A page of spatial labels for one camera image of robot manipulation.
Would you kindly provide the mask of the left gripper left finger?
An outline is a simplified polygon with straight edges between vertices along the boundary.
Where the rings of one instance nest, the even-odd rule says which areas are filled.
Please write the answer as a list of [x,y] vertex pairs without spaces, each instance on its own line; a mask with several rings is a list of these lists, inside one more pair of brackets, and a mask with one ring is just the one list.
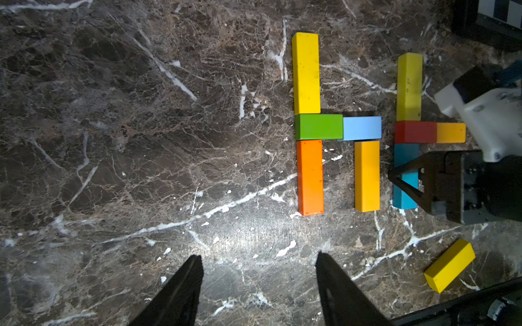
[[191,255],[129,325],[194,325],[203,276],[201,256]]

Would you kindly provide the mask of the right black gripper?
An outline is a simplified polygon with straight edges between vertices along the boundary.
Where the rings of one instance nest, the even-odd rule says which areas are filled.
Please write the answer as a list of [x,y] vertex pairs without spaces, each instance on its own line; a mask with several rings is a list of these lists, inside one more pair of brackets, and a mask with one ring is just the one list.
[[444,215],[462,225],[491,221],[521,221],[521,157],[507,156],[485,162],[481,151],[445,154],[444,172],[449,197],[436,194],[436,179],[443,170],[443,152],[395,152],[388,173],[393,183],[392,205],[417,206],[430,215]]

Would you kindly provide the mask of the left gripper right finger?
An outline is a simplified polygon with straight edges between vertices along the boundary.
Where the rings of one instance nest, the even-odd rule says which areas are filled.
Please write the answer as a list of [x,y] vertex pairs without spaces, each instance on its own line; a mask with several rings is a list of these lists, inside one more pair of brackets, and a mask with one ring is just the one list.
[[326,325],[392,324],[329,254],[320,251],[315,268]]

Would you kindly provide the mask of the cyan block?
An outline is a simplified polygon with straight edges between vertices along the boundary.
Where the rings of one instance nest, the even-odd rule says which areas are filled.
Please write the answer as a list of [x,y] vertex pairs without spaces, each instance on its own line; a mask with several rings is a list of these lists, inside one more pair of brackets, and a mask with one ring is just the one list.
[[[418,143],[397,143],[394,146],[394,167],[406,164],[418,158],[419,155],[420,145]],[[402,175],[402,180],[417,189],[419,185],[418,171],[405,173]],[[392,205],[403,210],[417,208],[417,203],[397,186],[394,186],[393,189]]]

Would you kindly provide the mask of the small yellow block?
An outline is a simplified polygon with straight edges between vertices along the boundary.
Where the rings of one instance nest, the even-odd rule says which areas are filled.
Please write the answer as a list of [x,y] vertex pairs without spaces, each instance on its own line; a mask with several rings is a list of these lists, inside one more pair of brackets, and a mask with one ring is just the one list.
[[436,123],[437,143],[465,143],[466,125],[464,123]]

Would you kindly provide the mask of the red block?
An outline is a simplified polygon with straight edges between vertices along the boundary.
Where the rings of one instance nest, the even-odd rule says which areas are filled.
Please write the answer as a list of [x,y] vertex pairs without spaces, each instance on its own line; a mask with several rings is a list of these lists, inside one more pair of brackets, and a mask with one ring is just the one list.
[[395,143],[436,143],[437,123],[399,121],[395,126]]

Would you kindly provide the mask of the long yellow block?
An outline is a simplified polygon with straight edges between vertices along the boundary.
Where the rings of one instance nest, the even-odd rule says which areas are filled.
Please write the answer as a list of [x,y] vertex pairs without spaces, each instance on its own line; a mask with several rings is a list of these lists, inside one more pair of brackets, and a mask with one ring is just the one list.
[[378,211],[380,195],[380,142],[355,142],[355,208]]

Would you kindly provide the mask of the light blue block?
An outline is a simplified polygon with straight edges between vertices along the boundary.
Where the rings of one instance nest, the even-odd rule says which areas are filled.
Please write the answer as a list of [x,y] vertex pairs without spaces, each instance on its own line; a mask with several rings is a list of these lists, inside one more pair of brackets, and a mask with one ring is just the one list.
[[382,138],[380,116],[344,117],[343,141],[365,141]]

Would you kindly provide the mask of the orange block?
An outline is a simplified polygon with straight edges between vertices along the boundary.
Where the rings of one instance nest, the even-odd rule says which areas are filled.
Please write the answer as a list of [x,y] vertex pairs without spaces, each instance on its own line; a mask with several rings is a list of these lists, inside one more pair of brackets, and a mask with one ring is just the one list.
[[322,141],[297,141],[298,200],[302,216],[324,213]]

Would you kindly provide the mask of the green block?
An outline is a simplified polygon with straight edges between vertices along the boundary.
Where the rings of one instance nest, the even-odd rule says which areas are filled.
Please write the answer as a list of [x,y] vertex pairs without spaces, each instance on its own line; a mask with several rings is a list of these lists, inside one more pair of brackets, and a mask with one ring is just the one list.
[[297,141],[343,139],[341,114],[298,114],[294,125]]

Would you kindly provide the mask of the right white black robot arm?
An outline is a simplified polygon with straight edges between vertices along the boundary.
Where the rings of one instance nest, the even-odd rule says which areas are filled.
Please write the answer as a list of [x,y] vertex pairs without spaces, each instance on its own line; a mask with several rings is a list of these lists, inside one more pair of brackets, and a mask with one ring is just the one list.
[[477,65],[435,95],[479,149],[433,151],[388,173],[426,213],[462,225],[521,221],[521,61]]

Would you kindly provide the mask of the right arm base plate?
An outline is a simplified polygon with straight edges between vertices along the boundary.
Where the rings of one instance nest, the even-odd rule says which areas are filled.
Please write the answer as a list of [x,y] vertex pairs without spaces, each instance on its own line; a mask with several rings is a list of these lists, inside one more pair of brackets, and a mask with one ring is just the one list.
[[395,318],[393,325],[520,325],[521,278]]

